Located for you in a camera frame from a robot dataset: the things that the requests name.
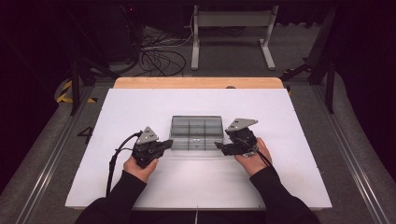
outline dark background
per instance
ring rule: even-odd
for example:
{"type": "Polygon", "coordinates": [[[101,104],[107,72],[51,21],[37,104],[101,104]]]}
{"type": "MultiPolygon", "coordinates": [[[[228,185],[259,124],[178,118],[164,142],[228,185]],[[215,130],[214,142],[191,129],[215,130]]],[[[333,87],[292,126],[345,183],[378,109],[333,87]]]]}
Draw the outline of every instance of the dark background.
{"type": "MultiPolygon", "coordinates": [[[[55,29],[59,24],[46,11],[47,2],[2,1],[0,4],[2,191],[57,109],[54,93],[67,78],[70,54],[76,51],[64,50],[58,38],[59,30],[55,29]]],[[[158,8],[150,10],[159,13],[158,8]]],[[[361,127],[396,179],[393,164],[396,159],[396,6],[391,2],[365,1],[348,10],[350,13],[335,21],[335,25],[346,27],[330,36],[330,43],[342,37],[343,44],[337,45],[336,70],[345,81],[361,127]]],[[[189,11],[190,15],[191,7],[180,7],[177,11],[189,11]]],[[[276,19],[284,25],[307,22],[309,26],[313,22],[322,23],[327,11],[328,6],[283,6],[276,19]]],[[[190,19],[183,14],[175,17],[190,19]]]]}

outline metal stand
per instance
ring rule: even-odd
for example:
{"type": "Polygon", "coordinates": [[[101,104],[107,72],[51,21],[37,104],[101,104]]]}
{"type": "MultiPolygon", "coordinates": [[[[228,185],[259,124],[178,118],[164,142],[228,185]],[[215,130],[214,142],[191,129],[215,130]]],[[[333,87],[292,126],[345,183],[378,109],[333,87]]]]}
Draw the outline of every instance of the metal stand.
{"type": "Polygon", "coordinates": [[[194,7],[194,40],[192,46],[191,70],[198,69],[200,40],[199,27],[225,27],[225,26],[267,26],[264,39],[260,39],[260,46],[269,70],[275,70],[274,60],[268,49],[268,43],[274,28],[278,6],[268,11],[199,11],[194,7]]]}
{"type": "Polygon", "coordinates": [[[93,86],[96,82],[95,77],[91,72],[91,68],[94,68],[103,74],[106,74],[109,77],[114,78],[116,80],[120,76],[110,71],[108,68],[103,67],[102,65],[95,63],[86,58],[81,58],[79,56],[75,56],[75,60],[71,65],[72,70],[72,91],[73,91],[73,108],[70,116],[73,116],[78,107],[80,106],[80,95],[79,95],[79,80],[81,79],[84,85],[93,86]]]}
{"type": "Polygon", "coordinates": [[[336,7],[332,7],[328,15],[326,16],[326,19],[319,30],[314,46],[309,52],[309,56],[305,60],[305,63],[297,67],[296,69],[287,69],[283,73],[283,76],[280,77],[282,81],[286,81],[292,77],[299,75],[303,71],[312,69],[312,73],[308,78],[308,82],[311,85],[318,85],[320,84],[321,80],[326,76],[326,74],[328,74],[326,85],[326,106],[329,109],[329,112],[332,114],[332,94],[335,74],[334,64],[332,60],[335,57],[336,50],[329,49],[329,47],[327,47],[327,39],[332,29],[332,22],[334,20],[335,11],[336,7]]]}

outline black sleeve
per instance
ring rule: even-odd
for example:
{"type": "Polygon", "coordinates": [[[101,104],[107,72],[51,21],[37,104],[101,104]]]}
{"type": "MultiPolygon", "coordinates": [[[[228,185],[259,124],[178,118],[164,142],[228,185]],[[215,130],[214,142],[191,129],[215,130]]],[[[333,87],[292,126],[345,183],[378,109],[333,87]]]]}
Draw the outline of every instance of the black sleeve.
{"type": "Polygon", "coordinates": [[[91,203],[78,217],[76,223],[129,223],[131,209],[146,183],[125,171],[107,198],[91,203]]]}
{"type": "Polygon", "coordinates": [[[273,166],[264,168],[250,178],[262,196],[268,224],[317,224],[317,216],[280,183],[273,166]]]}

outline left hand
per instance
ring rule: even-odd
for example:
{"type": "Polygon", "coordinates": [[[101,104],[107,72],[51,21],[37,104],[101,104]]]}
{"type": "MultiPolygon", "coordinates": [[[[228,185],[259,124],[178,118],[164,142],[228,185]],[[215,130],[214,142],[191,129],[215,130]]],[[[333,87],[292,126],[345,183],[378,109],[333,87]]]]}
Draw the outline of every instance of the left hand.
{"type": "Polygon", "coordinates": [[[145,169],[141,168],[136,164],[136,160],[131,156],[128,161],[124,163],[124,171],[131,175],[136,176],[141,181],[148,183],[149,176],[157,167],[158,159],[153,160],[145,169]]]}

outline white table surface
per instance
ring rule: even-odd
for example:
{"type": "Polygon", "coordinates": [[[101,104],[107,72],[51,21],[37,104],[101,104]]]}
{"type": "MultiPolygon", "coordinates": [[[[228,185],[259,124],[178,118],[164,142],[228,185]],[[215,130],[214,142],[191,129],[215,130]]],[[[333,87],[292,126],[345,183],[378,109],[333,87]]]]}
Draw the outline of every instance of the white table surface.
{"type": "MultiPolygon", "coordinates": [[[[108,163],[114,149],[147,126],[160,141],[168,139],[174,115],[221,116],[224,129],[235,118],[257,119],[259,123],[249,129],[269,148],[285,188],[311,209],[332,207],[289,95],[283,89],[109,90],[65,205],[84,208],[105,197],[108,163]]],[[[135,140],[126,147],[132,148],[135,140]]],[[[119,155],[112,186],[120,179],[122,164],[130,155],[128,150],[119,155]]],[[[256,210],[265,205],[233,157],[225,157],[220,151],[166,150],[134,209],[197,208],[256,210]]]]}

